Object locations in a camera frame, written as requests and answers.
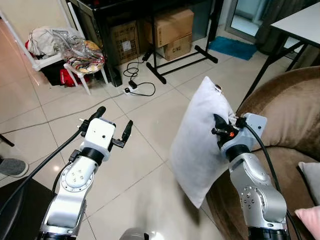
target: shoe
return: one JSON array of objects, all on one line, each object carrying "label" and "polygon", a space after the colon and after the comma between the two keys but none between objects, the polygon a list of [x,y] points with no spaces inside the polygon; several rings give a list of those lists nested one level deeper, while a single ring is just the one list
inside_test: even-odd
[{"label": "shoe", "polygon": [[28,172],[29,165],[15,158],[0,158],[0,174],[20,178]]}]

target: curtain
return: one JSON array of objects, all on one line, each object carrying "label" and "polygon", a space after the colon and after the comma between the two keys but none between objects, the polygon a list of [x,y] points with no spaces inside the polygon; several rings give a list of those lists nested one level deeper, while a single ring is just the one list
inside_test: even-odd
[{"label": "curtain", "polygon": [[270,25],[317,2],[320,0],[272,0],[255,35],[257,49],[269,55],[280,35],[280,32]]}]

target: white pillow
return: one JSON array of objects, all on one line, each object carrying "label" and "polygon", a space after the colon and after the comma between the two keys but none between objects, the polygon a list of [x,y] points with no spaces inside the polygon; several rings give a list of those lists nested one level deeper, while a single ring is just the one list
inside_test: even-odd
[{"label": "white pillow", "polygon": [[169,157],[178,183],[197,208],[214,181],[228,169],[217,135],[211,133],[214,114],[227,123],[229,116],[235,116],[221,90],[206,76],[189,103]]}]

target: white plastic chair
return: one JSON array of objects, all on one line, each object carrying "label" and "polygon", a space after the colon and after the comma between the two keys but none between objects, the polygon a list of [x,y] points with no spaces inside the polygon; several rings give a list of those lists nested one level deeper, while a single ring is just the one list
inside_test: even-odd
[{"label": "white plastic chair", "polygon": [[[75,74],[78,76],[78,78],[81,80],[81,83],[82,83],[85,91],[87,92],[87,94],[91,95],[91,92],[90,92],[90,90],[89,90],[89,88],[88,88],[88,85],[87,85],[87,83],[86,83],[86,80],[85,80],[85,78],[84,78],[84,76],[85,76],[87,73],[83,73],[83,72],[80,72],[80,71],[76,70],[74,67],[72,67],[72,66],[71,66],[70,64],[68,64],[68,63],[65,63],[65,64],[63,65],[63,67],[68,71],[68,74],[69,74],[70,77],[72,78],[72,80],[73,80],[73,82],[74,82],[74,85],[75,85],[76,87],[78,87],[78,83],[77,83],[77,81],[76,81],[76,79],[75,79],[75,76],[74,76],[72,73],[75,73]],[[102,67],[102,68],[100,69],[100,71],[101,71],[101,73],[102,73],[102,76],[103,76],[103,79],[104,79],[105,84],[108,84],[108,79],[107,79],[107,76],[106,76],[106,73],[105,73],[104,68]]]}]

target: power cord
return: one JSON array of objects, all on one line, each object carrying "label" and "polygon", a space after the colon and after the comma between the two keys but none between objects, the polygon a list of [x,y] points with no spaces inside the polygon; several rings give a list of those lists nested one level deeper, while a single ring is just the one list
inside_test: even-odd
[{"label": "power cord", "polygon": [[55,155],[57,155],[62,149],[65,148],[69,143],[71,143],[79,134],[81,130],[75,132],[67,141],[65,141],[61,146],[59,146],[54,152],[52,152],[45,160],[43,160],[36,168],[33,170],[29,176],[25,178],[25,180],[14,190],[11,196],[6,200],[6,202],[2,205],[0,209],[0,216],[4,212],[8,203],[14,198],[14,196],[29,182],[37,172],[39,172]]},{"label": "power cord", "polygon": [[75,114],[83,113],[83,112],[85,112],[85,111],[87,111],[87,110],[90,110],[90,109],[96,107],[97,105],[103,103],[104,101],[107,101],[107,100],[109,100],[109,99],[113,99],[113,98],[119,97],[119,96],[121,96],[121,95],[123,95],[123,94],[124,94],[124,93],[120,93],[120,94],[118,94],[118,95],[116,95],[116,96],[107,97],[107,98],[99,101],[99,102],[96,103],[95,105],[92,105],[92,106],[90,106],[90,107],[88,107],[88,108],[86,108],[86,109],[84,109],[84,110],[81,110],[81,111],[76,111],[76,112],[73,112],[73,113],[70,113],[70,114],[67,114],[67,115],[64,115],[64,116],[59,116],[59,117],[56,117],[56,118],[54,118],[54,119],[51,119],[51,120],[49,120],[49,121],[45,121],[45,122],[42,122],[42,123],[37,123],[37,124],[33,124],[33,125],[29,125],[29,126],[17,128],[17,129],[15,129],[15,130],[10,130],[10,131],[6,131],[6,132],[2,132],[2,133],[0,133],[0,134],[4,135],[4,134],[13,133],[13,132],[20,131],[20,130],[23,130],[23,129],[28,129],[28,128],[36,127],[36,126],[40,126],[40,125],[43,125],[43,124],[48,124],[48,123],[51,123],[51,122],[53,122],[53,121],[55,121],[55,120],[63,119],[63,118],[66,118],[66,117],[69,117],[69,116],[72,116],[72,115],[75,115]]},{"label": "power cord", "polygon": [[[272,178],[273,178],[273,181],[274,181],[274,185],[275,185],[275,188],[279,191],[279,193],[281,193],[281,189],[280,189],[280,184],[278,182],[278,178],[277,178],[277,175],[276,175],[276,172],[275,172],[275,169],[274,169],[274,166],[271,162],[271,159],[270,159],[270,156],[268,154],[268,151],[266,149],[266,146],[264,145],[264,143],[262,142],[261,138],[257,135],[257,133],[252,129],[252,127],[250,127],[246,122],[244,123],[244,127],[246,127],[251,133],[252,135],[255,137],[255,139],[257,140],[257,142],[259,143],[264,155],[265,155],[265,158],[266,158],[266,161],[268,163],[268,166],[270,168],[270,171],[271,171],[271,174],[272,174]],[[291,213],[287,210],[286,211],[286,216],[289,218],[292,226],[293,226],[293,229],[294,229],[294,232],[296,234],[296,237],[298,238],[298,240],[302,240],[302,237],[300,235],[300,232],[296,226],[296,224],[294,223],[294,219],[291,215]]]},{"label": "power cord", "polygon": [[[135,34],[136,34],[136,27],[134,27],[134,30],[133,30],[133,39],[136,39]],[[123,75],[129,78],[128,84],[130,85],[130,87],[132,89],[136,89],[138,86],[140,86],[142,84],[151,84],[153,86],[153,92],[151,94],[135,93],[135,92],[132,92],[129,87],[126,87],[124,89],[124,92],[126,94],[130,93],[131,95],[135,95],[135,96],[151,97],[156,93],[156,86],[152,82],[142,82],[142,83],[136,84],[133,81],[133,78],[138,76],[139,64],[143,64],[145,62],[145,60],[143,60],[143,58],[142,58],[142,61],[139,60],[137,45],[134,44],[134,46],[135,46],[135,52],[137,54],[137,57],[136,57],[137,61],[129,62],[126,65],[126,69],[123,71]]]}]

